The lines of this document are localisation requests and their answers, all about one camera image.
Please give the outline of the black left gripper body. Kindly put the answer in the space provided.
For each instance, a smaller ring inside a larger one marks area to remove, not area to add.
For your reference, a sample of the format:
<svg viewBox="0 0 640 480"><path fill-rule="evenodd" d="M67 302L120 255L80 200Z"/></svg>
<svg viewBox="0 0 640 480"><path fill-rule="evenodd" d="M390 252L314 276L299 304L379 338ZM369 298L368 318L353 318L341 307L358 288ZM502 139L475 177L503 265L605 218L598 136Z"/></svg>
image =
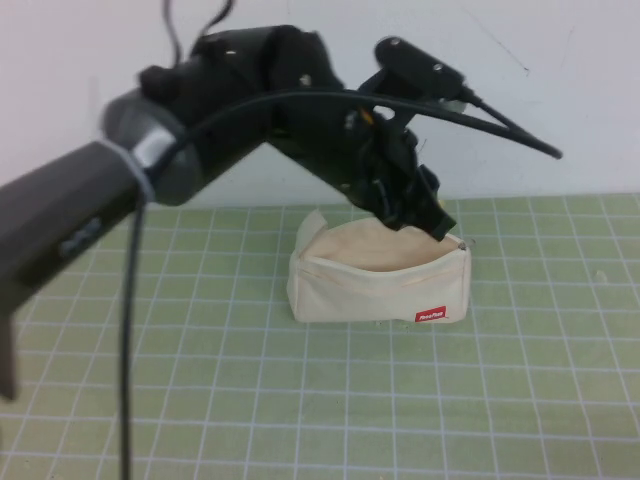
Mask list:
<svg viewBox="0 0 640 480"><path fill-rule="evenodd" d="M439 215L437 177L419 164L415 135L374 112L350 112L345 137L354 149L346 197L375 215Z"/></svg>

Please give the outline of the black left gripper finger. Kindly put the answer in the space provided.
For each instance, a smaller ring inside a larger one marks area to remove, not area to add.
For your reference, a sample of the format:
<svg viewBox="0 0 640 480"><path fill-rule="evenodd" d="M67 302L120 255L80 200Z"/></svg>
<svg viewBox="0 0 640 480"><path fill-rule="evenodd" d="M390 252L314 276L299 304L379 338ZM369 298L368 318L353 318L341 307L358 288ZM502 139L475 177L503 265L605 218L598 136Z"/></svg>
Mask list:
<svg viewBox="0 0 640 480"><path fill-rule="evenodd" d="M387 228L399 231L415 224L414 209L401 202L383 203L377 213L378 220Z"/></svg>
<svg viewBox="0 0 640 480"><path fill-rule="evenodd" d="M429 198L418 209L418 227L434 240L441 242L456 226L456 221L445 211L441 202Z"/></svg>

